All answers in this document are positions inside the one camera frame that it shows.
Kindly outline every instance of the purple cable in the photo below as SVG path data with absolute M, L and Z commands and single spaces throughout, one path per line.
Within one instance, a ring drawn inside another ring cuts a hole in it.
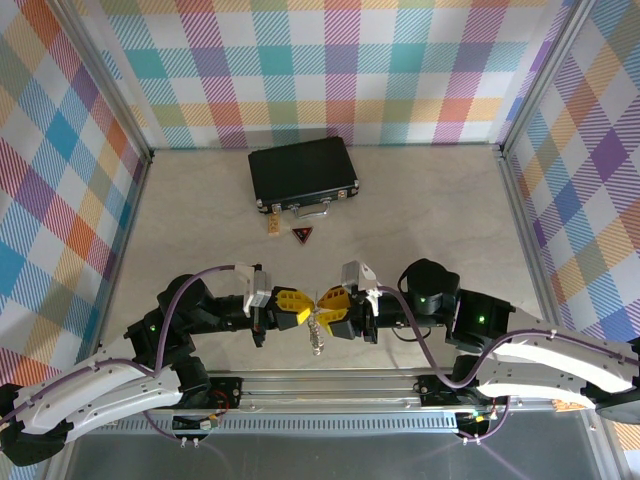
M 509 409 L 511 408 L 510 403 L 511 403 L 511 397 L 507 397 L 507 403 L 504 406 L 502 417 L 500 417 L 500 420 L 498 421 L 497 425 L 491 430 L 489 430 L 487 433 L 485 433 L 484 435 L 480 435 L 479 437 L 474 437 L 473 435 L 470 435 L 467 432 L 463 432 L 461 430 L 459 430 L 459 433 L 462 436 L 473 439 L 473 440 L 480 440 L 480 441 L 486 440 L 490 436 L 494 435 L 498 430 L 500 430 L 502 426 L 505 424 L 505 422 L 507 421 L 507 416 L 509 415 Z
M 436 363 L 435 358 L 433 357 L 433 355 L 431 354 L 431 351 L 429 350 L 429 347 L 427 346 L 427 343 L 422 338 L 422 333 L 420 332 L 420 327 L 418 326 L 418 323 L 416 322 L 416 319 L 413 316 L 413 312 L 411 311 L 411 308 L 407 304 L 407 302 L 404 299 L 404 297 L 402 296 L 402 294 L 400 292 L 398 292 L 397 290 L 394 290 L 393 288 L 389 288 L 389 287 L 379 287 L 379 290 L 381 292 L 389 293 L 389 294 L 393 295 L 394 297 L 396 297 L 396 299 L 400 303 L 400 306 L 402 307 L 402 310 L 403 310 L 404 314 L 407 317 L 407 320 L 409 320 L 409 324 L 411 325 L 411 328 L 413 329 L 413 333 L 416 336 L 416 340 L 418 341 L 418 344 L 420 345 L 420 348 L 422 349 L 422 353 L 424 353 L 424 356 L 426 357 L 427 362 L 429 362 L 429 365 L 433 369 L 433 373 L 438 377 L 438 379 L 442 383 L 444 383 L 449 388 L 452 388 L 454 390 L 457 390 L 457 389 L 460 389 L 460 388 L 464 388 L 467 385 L 469 385 L 472 382 L 472 380 L 476 377 L 476 374 L 478 373 L 478 370 L 480 369 L 480 367 L 482 366 L 484 361 L 487 359 L 487 357 L 489 355 L 491 355 L 491 353 L 496 348 L 498 348 L 500 345 L 509 342 L 513 338 L 521 337 L 523 335 L 532 335 L 532 336 L 544 337 L 544 338 L 550 338 L 550 336 L 552 335 L 552 333 L 550 331 L 537 330 L 537 329 L 515 330 L 513 332 L 506 333 L 506 334 L 502 335 L 501 337 L 498 337 L 489 346 L 489 348 L 485 349 L 482 352 L 482 354 L 478 357 L 478 360 L 476 361 L 475 365 L 473 366 L 473 368 L 471 369 L 471 371 L 469 372 L 469 374 L 465 378 L 463 378 L 459 382 L 454 382 L 454 381 L 450 380 L 444 374 L 442 369 Z M 580 345 L 580 346 L 582 346 L 584 348 L 587 348 L 589 350 L 593 350 L 593 351 L 596 351 L 596 352 L 603 353 L 605 355 L 609 355 L 609 356 L 611 356 L 611 358 L 614 358 L 614 359 L 616 359 L 616 360 L 618 360 L 620 362 L 626 362 L 626 363 L 629 363 L 629 364 L 634 365 L 634 366 L 640 366 L 640 361 L 638 361 L 638 360 L 626 357 L 626 356 L 621 355 L 619 353 L 616 353 L 616 352 L 613 352 L 611 350 L 608 350 L 608 349 L 606 349 L 604 347 L 598 347 L 596 345 L 591 345 L 590 343 L 585 342 L 583 340 L 578 340 L 578 339 L 569 337 L 567 335 L 563 335 L 561 333 L 557 333 L 555 336 L 553 336 L 553 338 L 554 339 L 559 339 L 559 340 L 564 340 L 564 341 L 566 341 L 568 343 L 573 343 L 574 345 Z
M 149 369 L 137 364 L 136 362 L 134 362 L 132 360 L 127 360 L 127 359 L 124 359 L 124 358 L 122 358 L 122 359 L 116 358 L 116 359 L 111 359 L 111 360 L 103 360 L 101 362 L 96 362 L 95 363 L 96 368 L 108 367 L 110 365 L 127 365 L 129 367 L 135 368 L 136 370 L 139 370 L 140 372 L 142 372 L 143 375 L 146 375 L 146 376 L 153 375 L 153 372 L 151 370 L 149 370 Z M 83 367 L 83 368 L 81 368 L 79 370 L 71 372 L 70 374 L 65 375 L 64 377 L 59 378 L 55 382 L 51 382 L 50 385 L 47 385 L 42 390 L 40 390 L 38 393 L 36 393 L 35 395 L 32 395 L 31 398 L 33 398 L 35 400 L 42 400 L 42 397 L 47 395 L 52 390 L 55 390 L 56 388 L 58 388 L 60 385 L 62 385 L 64 383 L 67 383 L 68 381 L 73 380 L 74 378 L 80 377 L 80 376 L 84 375 L 85 373 L 89 373 L 89 372 L 92 372 L 92 371 L 93 371 L 93 369 L 91 367 Z M 12 410 L 8 414 L 6 414 L 4 417 L 2 417 L 2 419 L 0 420 L 0 426 L 4 425 L 5 423 L 7 423 L 9 420 L 11 420 L 16 415 L 20 415 L 27 408 L 29 408 L 29 404 L 27 402 L 24 402 L 22 405 L 16 407 L 14 410 Z
M 132 360 L 127 360 L 125 358 L 115 358 L 115 359 L 110 359 L 110 360 L 103 360 L 101 362 L 96 362 L 95 363 L 95 367 L 96 368 L 102 368 L 102 367 L 108 367 L 110 365 L 127 365 L 129 367 L 135 368 L 136 370 L 140 371 L 145 376 L 157 377 L 160 374 L 160 372 L 162 371 L 162 362 L 164 361 L 164 347 L 165 347 L 165 345 L 167 343 L 167 334 L 169 332 L 169 324 L 171 323 L 171 317 L 173 317 L 173 313 L 175 312 L 175 309 L 176 309 L 176 306 L 178 304 L 178 301 L 180 300 L 180 298 L 182 297 L 184 292 L 187 290 L 187 288 L 193 282 L 195 282 L 199 278 L 202 278 L 203 276 L 207 275 L 208 273 L 220 272 L 220 271 L 223 271 L 223 270 L 233 270 L 234 268 L 235 268 L 234 265 L 221 265 L 219 267 L 208 268 L 208 269 L 203 270 L 201 272 L 198 272 L 195 275 L 193 275 L 192 277 L 190 277 L 178 289 L 178 291 L 175 293 L 175 295 L 171 299 L 171 303 L 169 304 L 169 308 L 167 309 L 167 314 L 165 315 L 164 321 L 162 322 L 162 330 L 160 331 L 160 340 L 159 340 L 159 343 L 158 343 L 158 354 L 157 354 L 157 358 L 156 358 L 156 365 L 155 365 L 156 368 L 155 368 L 155 370 L 149 370 L 148 368 L 145 368 L 142 365 L 139 365 L 139 364 L 133 362 Z M 74 378 L 77 378 L 77 377 L 79 377 L 81 375 L 84 375 L 85 373 L 92 372 L 92 371 L 93 371 L 93 369 L 91 367 L 83 367 L 83 368 L 81 368 L 79 370 L 71 372 L 68 375 L 65 375 L 64 377 L 59 378 L 55 382 L 52 382 L 50 385 L 47 385 L 42 390 L 40 390 L 38 393 L 32 395 L 31 398 L 34 398 L 36 400 L 42 400 L 42 397 L 47 395 L 52 390 L 58 388 L 60 385 L 63 385 L 64 383 L 67 383 L 68 381 L 73 380 Z M 28 403 L 27 402 L 22 403 L 22 405 L 19 405 L 18 407 L 13 409 L 11 412 L 9 412 L 7 415 L 2 417 L 2 419 L 0 419 L 0 426 L 2 426 L 5 423 L 7 423 L 9 420 L 14 418 L 16 415 L 21 414 L 27 408 L 29 408 Z
M 156 357 L 156 368 L 153 371 L 154 376 L 160 375 L 162 371 L 162 361 L 164 360 L 164 346 L 167 343 L 167 334 L 169 333 L 169 324 L 171 323 L 171 317 L 173 317 L 173 313 L 178 306 L 178 301 L 184 294 L 184 292 L 191 286 L 193 282 L 204 277 L 209 273 L 222 272 L 224 270 L 234 270 L 235 265 L 220 265 L 219 267 L 207 268 L 201 272 L 196 273 L 192 277 L 189 278 L 186 282 L 182 284 L 182 286 L 178 289 L 176 294 L 171 299 L 171 303 L 169 304 L 169 308 L 167 308 L 167 314 L 164 317 L 164 322 L 162 323 L 162 330 L 160 330 L 160 341 L 158 342 L 158 356 Z
M 182 444 L 182 440 L 180 440 L 179 438 L 177 438 L 177 437 L 171 435 L 170 433 L 167 433 L 164 430 L 162 430 L 158 426 L 158 424 L 156 424 L 156 422 L 153 421 L 153 419 L 151 418 L 151 415 L 149 415 L 148 411 L 142 412 L 142 415 L 144 415 L 144 418 L 149 423 L 149 426 L 151 428 L 153 428 L 157 433 L 162 435 L 164 438 L 168 438 L 172 442 L 178 442 L 179 444 Z M 198 446 L 204 446 L 204 447 L 208 448 L 209 450 L 211 450 L 216 455 L 218 455 L 220 457 L 220 460 L 222 460 L 222 463 L 224 464 L 225 468 L 231 473 L 231 477 L 233 477 L 233 469 L 231 468 L 231 465 L 229 464 L 229 461 L 227 460 L 227 458 L 224 456 L 224 453 L 222 453 L 220 450 L 218 450 L 215 446 L 211 445 L 210 443 L 207 443 L 206 442 L 207 438 L 208 438 L 208 436 L 206 438 L 202 439 L 202 441 L 198 442 Z

